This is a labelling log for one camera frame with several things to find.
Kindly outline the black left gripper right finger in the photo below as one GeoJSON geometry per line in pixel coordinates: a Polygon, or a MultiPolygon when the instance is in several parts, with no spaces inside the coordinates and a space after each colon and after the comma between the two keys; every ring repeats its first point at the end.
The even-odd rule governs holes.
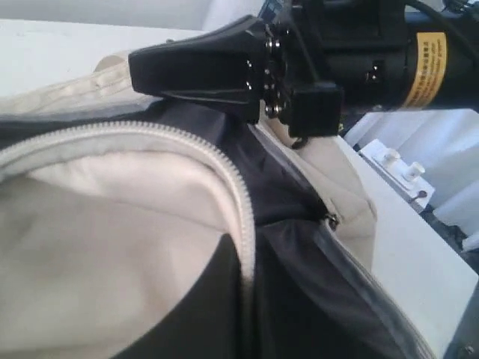
{"type": "Polygon", "coordinates": [[[300,289],[275,245],[293,239],[295,221],[256,228],[252,358],[377,358],[300,289]]]}

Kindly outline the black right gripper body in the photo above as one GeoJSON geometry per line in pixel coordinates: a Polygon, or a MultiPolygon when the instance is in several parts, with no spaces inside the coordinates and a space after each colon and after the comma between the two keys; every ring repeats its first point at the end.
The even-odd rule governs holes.
{"type": "Polygon", "coordinates": [[[405,105],[415,61],[404,1],[280,1],[259,17],[265,112],[291,136],[336,135],[349,114],[405,105]]]}

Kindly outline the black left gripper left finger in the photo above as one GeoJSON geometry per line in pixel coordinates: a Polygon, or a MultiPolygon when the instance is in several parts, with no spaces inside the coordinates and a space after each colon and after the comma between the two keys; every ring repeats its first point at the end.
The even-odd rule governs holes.
{"type": "Polygon", "coordinates": [[[239,358],[240,262],[224,234],[206,268],[174,309],[116,358],[239,358]]]}

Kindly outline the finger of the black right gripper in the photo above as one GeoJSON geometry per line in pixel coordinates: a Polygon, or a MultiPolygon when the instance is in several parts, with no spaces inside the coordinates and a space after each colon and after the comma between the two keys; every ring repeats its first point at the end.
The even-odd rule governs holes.
{"type": "Polygon", "coordinates": [[[267,63],[266,26],[244,16],[223,28],[128,56],[137,93],[180,99],[254,123],[267,63]]]}

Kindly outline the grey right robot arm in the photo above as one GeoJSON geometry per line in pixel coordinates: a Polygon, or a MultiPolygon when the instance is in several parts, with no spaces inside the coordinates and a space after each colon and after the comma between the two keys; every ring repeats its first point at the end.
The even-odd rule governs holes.
{"type": "Polygon", "coordinates": [[[478,5],[286,1],[199,37],[132,52],[133,89],[294,138],[336,135],[349,113],[478,109],[478,5]]]}

